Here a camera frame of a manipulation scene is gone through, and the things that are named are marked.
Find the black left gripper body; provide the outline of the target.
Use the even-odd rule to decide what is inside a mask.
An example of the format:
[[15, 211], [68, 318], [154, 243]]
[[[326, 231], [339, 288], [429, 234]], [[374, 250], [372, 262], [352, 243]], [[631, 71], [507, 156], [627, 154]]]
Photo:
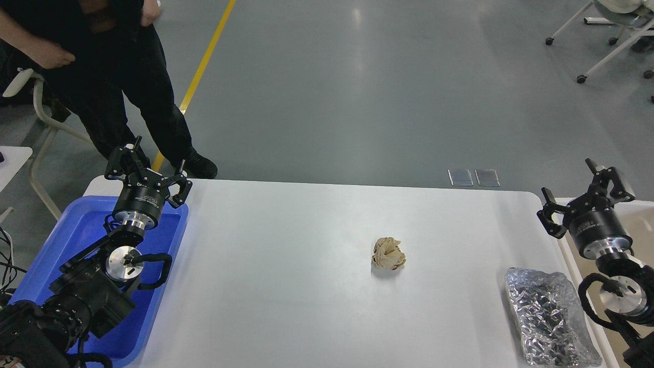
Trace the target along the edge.
[[112, 212], [113, 219], [121, 224], [131, 224], [143, 230], [158, 226], [164, 209], [168, 189], [161, 191], [159, 174], [126, 175], [121, 194]]

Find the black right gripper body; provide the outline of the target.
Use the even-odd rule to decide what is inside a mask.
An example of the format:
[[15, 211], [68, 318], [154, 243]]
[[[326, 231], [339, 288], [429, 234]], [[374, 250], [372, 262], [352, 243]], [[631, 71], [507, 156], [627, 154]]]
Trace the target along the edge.
[[596, 260], [607, 253], [633, 253], [633, 238], [628, 234], [613, 207], [591, 205], [581, 198], [567, 203], [573, 213], [564, 216], [567, 230], [579, 255]]

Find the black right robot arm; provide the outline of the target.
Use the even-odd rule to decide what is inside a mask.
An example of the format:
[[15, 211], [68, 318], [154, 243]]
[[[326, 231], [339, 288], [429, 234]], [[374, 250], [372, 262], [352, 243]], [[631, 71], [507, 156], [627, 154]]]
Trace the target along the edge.
[[653, 270], [635, 257], [633, 239], [619, 220], [615, 205], [635, 200], [631, 186], [614, 166], [586, 165], [593, 179], [581, 196], [565, 205], [542, 188], [544, 206], [537, 212], [546, 232], [557, 239], [570, 233], [579, 255], [595, 261], [598, 271], [578, 286], [582, 309], [596, 324], [621, 335], [630, 367], [652, 367], [653, 337], [641, 337], [634, 325], [652, 327]]

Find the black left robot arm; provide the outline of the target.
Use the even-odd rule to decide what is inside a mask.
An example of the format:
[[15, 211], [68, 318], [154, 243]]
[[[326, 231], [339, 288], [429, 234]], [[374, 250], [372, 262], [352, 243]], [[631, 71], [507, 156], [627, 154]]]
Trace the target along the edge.
[[105, 217], [106, 235], [59, 267], [52, 296], [42, 305], [20, 300], [2, 308], [3, 367], [112, 367], [106, 354], [85, 352], [91, 336], [101, 338], [136, 308], [136, 290], [165, 284], [173, 265], [168, 253], [138, 250], [147, 230], [158, 226], [164, 205], [182, 206], [193, 186], [180, 161], [165, 177], [144, 165], [133, 144], [114, 149], [105, 178], [122, 182], [114, 210]]

